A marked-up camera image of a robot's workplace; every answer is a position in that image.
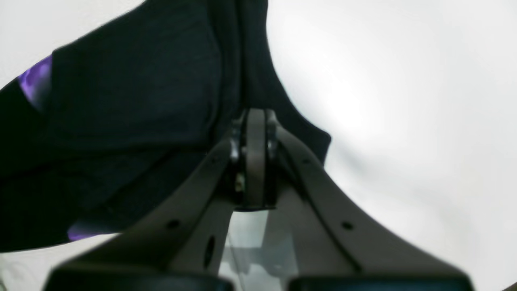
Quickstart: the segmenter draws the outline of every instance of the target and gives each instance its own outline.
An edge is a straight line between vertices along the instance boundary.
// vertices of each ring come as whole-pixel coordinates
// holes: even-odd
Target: black cloth
[[[52,53],[39,114],[0,91],[0,252],[122,231],[190,175],[246,107],[273,109],[324,162],[330,136],[289,101],[267,0],[147,0]]]

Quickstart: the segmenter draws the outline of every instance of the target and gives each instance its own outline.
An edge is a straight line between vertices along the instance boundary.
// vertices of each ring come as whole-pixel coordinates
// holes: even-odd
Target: black device
[[[54,269],[46,291],[233,290],[217,277],[234,211],[287,217],[300,276],[289,291],[468,291],[461,270],[405,242],[334,184],[314,153],[248,109],[152,213]]]

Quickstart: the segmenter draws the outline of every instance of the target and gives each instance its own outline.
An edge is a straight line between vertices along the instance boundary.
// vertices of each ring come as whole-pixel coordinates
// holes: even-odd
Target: black fabric
[[[323,162],[330,136],[278,80],[266,13],[267,0],[147,0],[53,52],[44,116],[15,82],[0,91],[0,252],[65,242],[70,227],[124,230],[245,107],[275,110]]]

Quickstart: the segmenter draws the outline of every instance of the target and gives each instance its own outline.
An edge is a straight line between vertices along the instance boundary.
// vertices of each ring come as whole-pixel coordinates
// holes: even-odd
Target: screw hole
[[[179,226],[179,220],[171,220],[169,223],[167,223],[168,229],[174,229]]]
[[[203,263],[203,266],[205,269],[210,265],[210,261],[212,261],[212,256],[214,255],[214,249],[216,247],[216,238],[214,236],[211,236],[208,240],[208,244],[206,245],[205,250],[205,261]]]
[[[348,230],[352,230],[354,229],[354,226],[350,223],[350,222],[343,222],[341,224],[341,226],[344,228],[344,229],[348,229]]]

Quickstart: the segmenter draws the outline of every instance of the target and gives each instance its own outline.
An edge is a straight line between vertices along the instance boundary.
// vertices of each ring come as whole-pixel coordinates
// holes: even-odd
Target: white background
[[[0,0],[0,86],[140,2]],[[340,188],[476,290],[515,283],[517,2],[270,0],[267,29],[292,102],[333,137],[326,170]],[[255,215],[233,218],[234,246],[261,241]],[[102,239],[1,255],[2,276],[37,290],[50,266]],[[257,278],[268,275],[254,265],[235,280],[277,282]]]

